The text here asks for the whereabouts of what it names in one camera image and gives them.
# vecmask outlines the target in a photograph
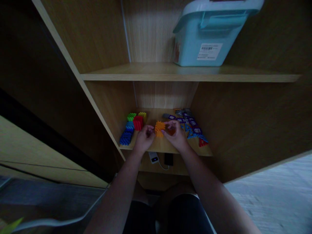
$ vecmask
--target dark shorts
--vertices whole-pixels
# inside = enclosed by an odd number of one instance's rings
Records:
[[[123,234],[156,234],[155,216],[147,204],[132,201]],[[168,233],[213,234],[199,199],[191,194],[174,198],[168,210]]]

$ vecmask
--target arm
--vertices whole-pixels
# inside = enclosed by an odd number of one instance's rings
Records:
[[[165,124],[169,124],[169,129],[176,129],[172,136],[165,131],[163,134],[181,153],[194,188],[216,232],[261,233],[240,204],[188,144],[180,123],[171,120]]]
[[[155,138],[153,128],[153,126],[145,125],[138,133],[130,156],[104,195],[102,203],[93,215],[84,234],[123,232],[142,156]]]

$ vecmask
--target barcode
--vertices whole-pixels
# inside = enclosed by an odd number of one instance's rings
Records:
[[[210,49],[212,49],[212,47],[202,47],[201,49],[203,49],[203,50],[210,50]]]

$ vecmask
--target storage box handle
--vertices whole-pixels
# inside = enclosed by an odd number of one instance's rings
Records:
[[[199,24],[199,28],[203,31],[232,30],[244,25],[247,17],[247,14],[239,14],[211,16],[208,19],[205,19],[204,12]]]

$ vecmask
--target green leaf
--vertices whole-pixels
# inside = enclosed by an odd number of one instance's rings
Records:
[[[22,220],[23,218],[20,218],[11,224],[8,224],[4,229],[0,231],[0,234],[11,234],[14,229],[21,223]]]

